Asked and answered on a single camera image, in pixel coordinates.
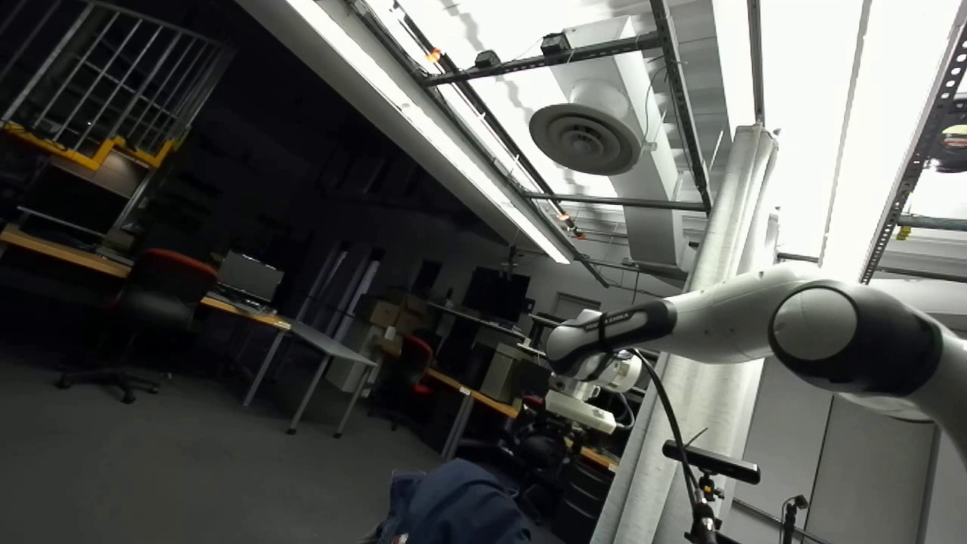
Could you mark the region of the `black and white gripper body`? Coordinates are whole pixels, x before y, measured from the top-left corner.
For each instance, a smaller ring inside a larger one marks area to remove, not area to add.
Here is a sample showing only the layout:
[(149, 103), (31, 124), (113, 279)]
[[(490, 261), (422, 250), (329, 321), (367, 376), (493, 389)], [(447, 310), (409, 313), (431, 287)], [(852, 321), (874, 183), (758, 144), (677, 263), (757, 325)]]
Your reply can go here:
[(643, 361), (628, 349), (613, 354), (596, 354), (575, 373), (556, 373), (551, 383), (575, 400), (594, 400), (599, 389), (628, 393), (643, 373)]

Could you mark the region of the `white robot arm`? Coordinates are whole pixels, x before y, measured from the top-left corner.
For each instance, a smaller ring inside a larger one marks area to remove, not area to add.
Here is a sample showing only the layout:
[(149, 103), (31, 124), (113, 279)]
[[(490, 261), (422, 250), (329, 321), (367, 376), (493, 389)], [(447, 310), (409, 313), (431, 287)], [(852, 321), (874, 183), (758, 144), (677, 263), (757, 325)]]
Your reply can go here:
[(869, 283), (775, 266), (627, 310), (590, 310), (548, 337), (552, 415), (611, 436), (590, 403), (642, 376), (631, 349), (695, 363), (775, 357), (802, 382), (892, 417), (934, 419), (967, 460), (967, 345), (931, 313)]

